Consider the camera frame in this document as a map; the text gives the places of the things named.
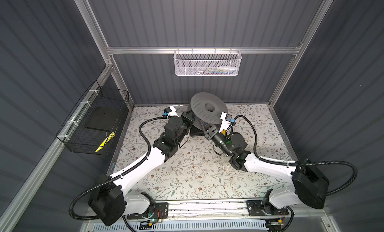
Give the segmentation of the grey perforated spool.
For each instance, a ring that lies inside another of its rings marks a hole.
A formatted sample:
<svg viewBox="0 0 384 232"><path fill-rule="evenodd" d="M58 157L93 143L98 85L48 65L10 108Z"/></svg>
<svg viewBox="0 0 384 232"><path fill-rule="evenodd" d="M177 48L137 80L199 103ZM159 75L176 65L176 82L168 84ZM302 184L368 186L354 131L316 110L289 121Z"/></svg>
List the grey perforated spool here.
<svg viewBox="0 0 384 232"><path fill-rule="evenodd" d="M204 124L220 126L222 113L228 113L226 104L216 95L207 92L193 95L187 108L187 111L190 110L195 115L194 126L201 131L203 127L200 121Z"/></svg>

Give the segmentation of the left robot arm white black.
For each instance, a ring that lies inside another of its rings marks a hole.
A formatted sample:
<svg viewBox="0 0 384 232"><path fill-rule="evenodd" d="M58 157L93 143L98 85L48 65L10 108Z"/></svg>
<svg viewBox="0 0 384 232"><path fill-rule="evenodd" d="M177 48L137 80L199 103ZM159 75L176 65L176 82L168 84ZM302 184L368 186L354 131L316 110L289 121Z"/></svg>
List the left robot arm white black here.
<svg viewBox="0 0 384 232"><path fill-rule="evenodd" d="M147 193L131 195L131 188L149 172L164 164L179 149L184 137L195 121L192 111L179 117L171 116L165 131L151 144L149 151L131 165L112 174L113 182L92 191L89 206L105 226L110 226L123 216L140 215L150 218L155 211L155 200Z"/></svg>

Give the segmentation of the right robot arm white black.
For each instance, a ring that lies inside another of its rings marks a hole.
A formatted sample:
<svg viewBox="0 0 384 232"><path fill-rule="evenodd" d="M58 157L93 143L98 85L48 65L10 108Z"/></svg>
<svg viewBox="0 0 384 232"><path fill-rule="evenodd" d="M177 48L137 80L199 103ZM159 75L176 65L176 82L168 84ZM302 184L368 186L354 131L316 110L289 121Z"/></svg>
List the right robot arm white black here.
<svg viewBox="0 0 384 232"><path fill-rule="evenodd" d="M324 208L329 180L310 162L267 159L247 151L248 144L239 133L225 135L210 124L202 124L202 128L205 137L230 158L230 165L237 171L261 173L288 183L283 188L267 190L259 206L266 215L286 212L289 206L298 204Z"/></svg>

